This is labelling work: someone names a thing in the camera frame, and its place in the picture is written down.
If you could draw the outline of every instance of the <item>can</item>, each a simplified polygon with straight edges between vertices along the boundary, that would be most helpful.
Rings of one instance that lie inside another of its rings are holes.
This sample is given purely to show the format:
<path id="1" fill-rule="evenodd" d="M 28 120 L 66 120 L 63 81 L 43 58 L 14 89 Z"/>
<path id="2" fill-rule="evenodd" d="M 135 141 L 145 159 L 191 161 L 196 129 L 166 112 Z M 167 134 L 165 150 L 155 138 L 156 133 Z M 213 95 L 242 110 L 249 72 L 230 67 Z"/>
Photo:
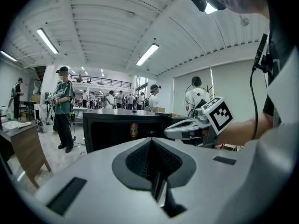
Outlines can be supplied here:
<path id="1" fill-rule="evenodd" d="M 134 140 L 137 135 L 138 135 L 138 124 L 137 123 L 133 123 L 130 125 L 130 135 L 132 140 Z"/>

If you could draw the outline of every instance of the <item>floor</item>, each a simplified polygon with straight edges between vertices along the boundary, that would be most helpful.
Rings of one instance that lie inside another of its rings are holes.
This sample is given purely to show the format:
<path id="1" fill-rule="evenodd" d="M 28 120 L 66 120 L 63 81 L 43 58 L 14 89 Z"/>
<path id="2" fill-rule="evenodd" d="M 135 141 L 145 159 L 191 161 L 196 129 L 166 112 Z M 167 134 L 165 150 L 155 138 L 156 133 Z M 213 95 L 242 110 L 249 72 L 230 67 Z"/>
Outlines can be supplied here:
<path id="1" fill-rule="evenodd" d="M 41 187 L 43 186 L 51 177 L 53 177 L 56 173 L 65 169 L 69 165 L 73 164 L 76 160 L 78 160 L 83 155 L 86 155 L 86 147 L 84 145 L 84 133 L 83 126 L 77 124 L 75 126 L 76 132 L 76 143 L 74 143 L 74 148 L 68 154 L 65 153 L 64 150 L 58 149 L 58 145 L 60 144 L 60 139 L 58 134 L 53 131 L 53 125 L 48 125 L 47 133 L 38 133 L 43 152 L 48 160 L 48 163 L 51 166 L 52 171 L 49 172 L 45 165 L 42 166 L 40 172 L 35 177 L 36 182 Z M 74 137 L 74 128 L 71 127 L 71 133 Z M 19 161 L 16 156 L 11 157 L 8 161 L 8 164 L 13 172 L 12 181 L 19 188 L 34 194 L 37 191 L 37 188 L 31 183 L 31 181 L 25 175 L 22 167 L 20 166 Z"/>

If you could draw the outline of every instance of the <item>fluorescent light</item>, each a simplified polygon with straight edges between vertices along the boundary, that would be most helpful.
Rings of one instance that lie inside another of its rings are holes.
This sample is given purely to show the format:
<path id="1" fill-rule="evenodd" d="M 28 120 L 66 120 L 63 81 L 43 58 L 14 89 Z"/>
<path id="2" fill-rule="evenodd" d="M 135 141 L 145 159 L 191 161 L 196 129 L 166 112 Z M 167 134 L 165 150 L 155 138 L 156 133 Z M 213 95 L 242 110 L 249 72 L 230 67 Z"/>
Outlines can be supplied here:
<path id="1" fill-rule="evenodd" d="M 45 31 L 40 28 L 37 30 L 37 33 L 41 36 L 43 41 L 48 45 L 48 47 L 53 51 L 54 54 L 58 54 L 58 50 L 55 48 L 55 46 L 52 44 L 50 39 L 47 37 Z"/>
<path id="2" fill-rule="evenodd" d="M 150 48 L 144 53 L 144 55 L 139 59 L 136 65 L 141 66 L 156 50 L 158 50 L 159 46 L 157 44 L 152 44 Z"/>
<path id="3" fill-rule="evenodd" d="M 212 7 L 210 4 L 206 4 L 206 9 L 205 9 L 205 12 L 206 14 L 211 14 L 213 12 L 216 12 L 218 11 L 216 8 Z"/>
<path id="4" fill-rule="evenodd" d="M 9 54 L 5 53 L 3 50 L 0 51 L 1 54 L 5 55 L 7 58 L 11 59 L 12 61 L 16 62 L 17 60 L 14 59 L 12 56 L 10 56 Z"/>

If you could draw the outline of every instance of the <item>white ceiling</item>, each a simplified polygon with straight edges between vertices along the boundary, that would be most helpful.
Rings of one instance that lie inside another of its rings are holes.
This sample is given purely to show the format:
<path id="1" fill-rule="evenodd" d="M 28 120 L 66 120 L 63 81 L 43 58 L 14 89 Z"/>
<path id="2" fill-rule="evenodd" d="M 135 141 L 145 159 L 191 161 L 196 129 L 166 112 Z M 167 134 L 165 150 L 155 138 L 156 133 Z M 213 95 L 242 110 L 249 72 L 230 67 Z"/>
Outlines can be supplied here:
<path id="1" fill-rule="evenodd" d="M 207 15 L 190 0 L 31 0 L 2 50 L 21 67 L 59 63 L 156 78 L 201 56 L 259 42 L 269 30 L 267 20 L 258 14 L 243 17 L 249 19 L 247 27 L 238 14 Z M 39 28 L 57 55 L 41 40 Z M 160 46 L 158 51 L 136 66 L 152 43 Z"/>

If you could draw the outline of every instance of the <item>railing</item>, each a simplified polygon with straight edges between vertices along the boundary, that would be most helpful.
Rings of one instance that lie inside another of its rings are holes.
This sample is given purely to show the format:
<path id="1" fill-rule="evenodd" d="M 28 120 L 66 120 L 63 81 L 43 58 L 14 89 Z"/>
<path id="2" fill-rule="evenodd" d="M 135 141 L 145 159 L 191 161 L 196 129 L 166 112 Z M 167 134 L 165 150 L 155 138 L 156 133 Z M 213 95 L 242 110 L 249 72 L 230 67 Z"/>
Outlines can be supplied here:
<path id="1" fill-rule="evenodd" d="M 131 89 L 132 83 L 119 81 L 119 80 L 110 80 L 99 77 L 88 77 L 88 76 L 71 76 L 71 80 L 73 82 L 85 83 L 85 84 L 99 84 L 99 85 L 109 85 L 109 86 L 117 86 L 122 88 Z"/>

